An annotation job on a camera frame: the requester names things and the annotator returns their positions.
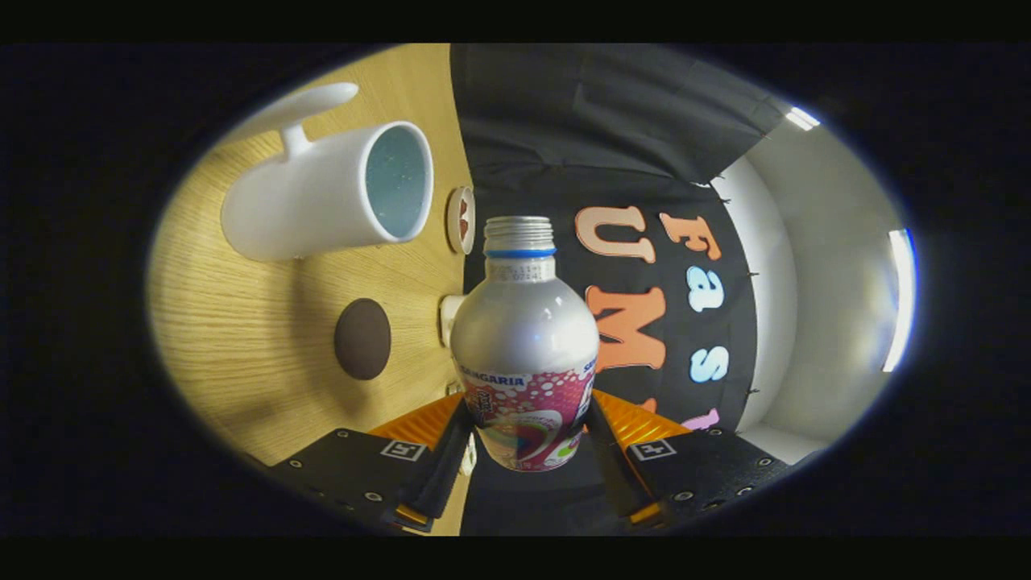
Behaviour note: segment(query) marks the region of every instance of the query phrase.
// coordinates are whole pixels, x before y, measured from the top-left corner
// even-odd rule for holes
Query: white mug
[[[223,142],[279,129],[285,151],[247,170],[222,206],[222,229],[253,260],[401,243],[426,225],[433,160],[426,135],[395,121],[308,141],[301,122],[354,98],[350,82],[282,99]]]

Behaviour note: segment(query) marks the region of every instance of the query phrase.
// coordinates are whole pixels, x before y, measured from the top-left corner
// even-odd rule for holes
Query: fluorescent light
[[[885,373],[894,371],[902,359],[902,353],[909,342],[913,309],[917,304],[917,260],[912,252],[909,230],[890,231],[888,238],[892,242],[892,255],[895,257],[895,268],[899,273],[899,311],[895,320],[895,336],[892,338],[891,348],[888,349],[888,360],[885,361]]]
[[[804,118],[795,114],[794,112],[789,112],[786,116],[788,117],[788,121],[791,121],[795,125],[798,125],[805,131],[809,131],[812,129],[812,125],[809,125],[808,123],[805,122]]]
[[[808,112],[805,112],[804,110],[798,108],[797,106],[796,107],[792,107],[791,112],[797,114],[798,116],[801,116],[803,121],[805,121],[809,125],[812,125],[813,127],[819,127],[820,126],[820,122],[819,121],[817,121],[816,118],[812,117],[811,114],[809,114]]]

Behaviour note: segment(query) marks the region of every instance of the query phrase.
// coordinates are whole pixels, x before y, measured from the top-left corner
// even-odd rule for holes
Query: threaded bottle neck
[[[537,215],[503,215],[487,219],[484,253],[488,258],[544,258],[555,253],[552,221]]]

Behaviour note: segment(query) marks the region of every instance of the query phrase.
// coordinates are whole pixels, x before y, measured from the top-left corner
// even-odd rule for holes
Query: wood grain surface
[[[451,192],[471,178],[448,53],[446,44],[393,47],[299,89],[360,87],[351,102],[304,123],[311,140],[395,120],[423,129],[435,182],[414,240],[274,263],[234,251],[220,224],[223,198],[243,171],[281,150],[274,132],[209,151],[162,218],[147,295],[164,364],[205,424],[267,466],[333,429],[367,432],[438,400],[454,377],[437,308],[461,295],[464,255],[448,245],[444,213]],[[387,368],[370,381],[348,377],[333,352],[337,318],[357,299],[378,302],[393,335]],[[457,534],[455,525],[441,527]]]

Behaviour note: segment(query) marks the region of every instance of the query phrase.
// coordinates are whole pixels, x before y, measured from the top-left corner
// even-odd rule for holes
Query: silver bottle
[[[491,457],[518,472],[573,457],[591,402],[598,327],[555,275],[547,217],[487,220],[487,277],[455,315],[451,334],[465,402]]]

